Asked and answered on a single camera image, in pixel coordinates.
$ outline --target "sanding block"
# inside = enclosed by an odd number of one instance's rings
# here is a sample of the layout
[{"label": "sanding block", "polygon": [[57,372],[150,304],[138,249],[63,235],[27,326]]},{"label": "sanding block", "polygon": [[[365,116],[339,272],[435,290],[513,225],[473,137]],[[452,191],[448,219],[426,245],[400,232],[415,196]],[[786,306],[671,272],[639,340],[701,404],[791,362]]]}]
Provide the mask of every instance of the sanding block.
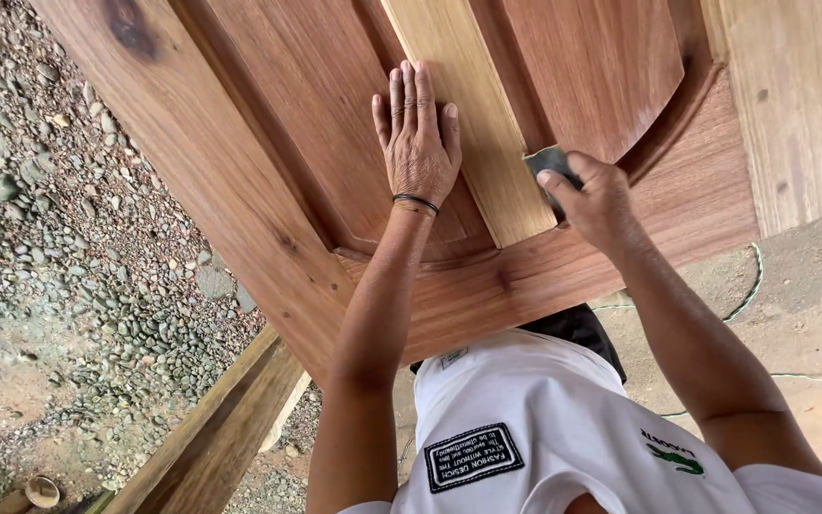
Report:
[{"label": "sanding block", "polygon": [[[566,162],[566,154],[560,149],[560,146],[548,146],[539,152],[531,154],[531,156],[523,157],[522,160],[525,161],[525,165],[531,169],[531,174],[535,178],[538,178],[538,174],[541,173],[543,169],[551,169],[566,177],[577,191],[582,191],[583,183],[577,174],[570,169],[569,163]],[[548,203],[551,204],[554,214],[561,220],[566,219],[564,208],[560,206],[556,198],[551,196],[547,191],[544,191],[544,195],[547,197]]]}]

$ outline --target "fingernail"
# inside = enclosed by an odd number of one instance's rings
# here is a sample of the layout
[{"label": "fingernail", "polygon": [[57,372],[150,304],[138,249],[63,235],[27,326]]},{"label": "fingernail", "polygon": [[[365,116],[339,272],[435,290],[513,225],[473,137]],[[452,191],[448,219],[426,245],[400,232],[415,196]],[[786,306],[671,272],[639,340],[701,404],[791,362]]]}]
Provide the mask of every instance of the fingernail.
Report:
[{"label": "fingernail", "polygon": [[542,188],[547,184],[547,182],[551,179],[551,174],[554,173],[549,169],[543,169],[541,173],[538,174],[538,184],[541,184]]}]

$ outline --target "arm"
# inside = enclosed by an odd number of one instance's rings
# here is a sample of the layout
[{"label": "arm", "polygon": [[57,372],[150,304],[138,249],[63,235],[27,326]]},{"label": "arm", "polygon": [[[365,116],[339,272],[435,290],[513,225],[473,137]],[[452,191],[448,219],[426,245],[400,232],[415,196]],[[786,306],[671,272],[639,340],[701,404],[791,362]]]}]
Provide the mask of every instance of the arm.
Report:
[{"label": "arm", "polygon": [[[429,69],[422,62],[417,67],[415,73],[405,61],[401,70],[392,70],[391,125],[379,95],[372,99],[373,121],[393,193],[439,207],[461,166],[458,110],[453,104],[443,109],[441,139]],[[398,488],[392,387],[408,334],[411,290],[435,215],[424,203],[395,202],[348,305],[310,465],[311,514],[392,501]]]},{"label": "arm", "polygon": [[624,172],[576,152],[568,160],[585,183],[582,191],[553,172],[542,172],[539,183],[620,271],[652,354],[706,443],[732,471],[774,464],[822,475],[822,464],[769,373],[639,224]]}]

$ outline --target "hand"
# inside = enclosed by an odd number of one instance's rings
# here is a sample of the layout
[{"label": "hand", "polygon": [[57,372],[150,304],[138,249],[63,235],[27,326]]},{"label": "hand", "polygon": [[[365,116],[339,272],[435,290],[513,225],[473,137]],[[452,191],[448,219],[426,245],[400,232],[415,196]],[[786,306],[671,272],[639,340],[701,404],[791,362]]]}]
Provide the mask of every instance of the hand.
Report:
[{"label": "hand", "polygon": [[550,169],[538,174],[538,184],[560,202],[570,224],[612,260],[633,243],[645,242],[645,230],[630,204],[626,173],[579,152],[570,152],[566,160],[583,181],[582,191]]},{"label": "hand", "polygon": [[[401,69],[392,70],[389,94],[392,122],[389,123],[378,94],[372,98],[372,120],[385,154],[392,193],[413,195],[439,208],[455,184],[462,164],[459,109],[454,103],[443,108],[440,139],[430,69],[422,60],[417,62],[417,73],[408,61],[402,62]],[[414,200],[399,199],[395,204],[436,214]]]}]

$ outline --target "green crocodile logo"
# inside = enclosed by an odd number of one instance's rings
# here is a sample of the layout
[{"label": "green crocodile logo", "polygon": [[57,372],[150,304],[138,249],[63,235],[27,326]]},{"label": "green crocodile logo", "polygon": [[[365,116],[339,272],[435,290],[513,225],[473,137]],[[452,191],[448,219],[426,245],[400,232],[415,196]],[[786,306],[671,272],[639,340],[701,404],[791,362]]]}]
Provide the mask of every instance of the green crocodile logo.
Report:
[{"label": "green crocodile logo", "polygon": [[663,452],[655,446],[650,445],[649,443],[646,443],[646,446],[648,446],[648,448],[652,450],[652,454],[654,456],[660,458],[663,461],[673,462],[674,464],[677,464],[678,466],[674,469],[678,471],[682,471],[688,474],[703,474],[702,466],[699,462],[693,459],[689,459],[683,455],[674,454],[672,452]]}]

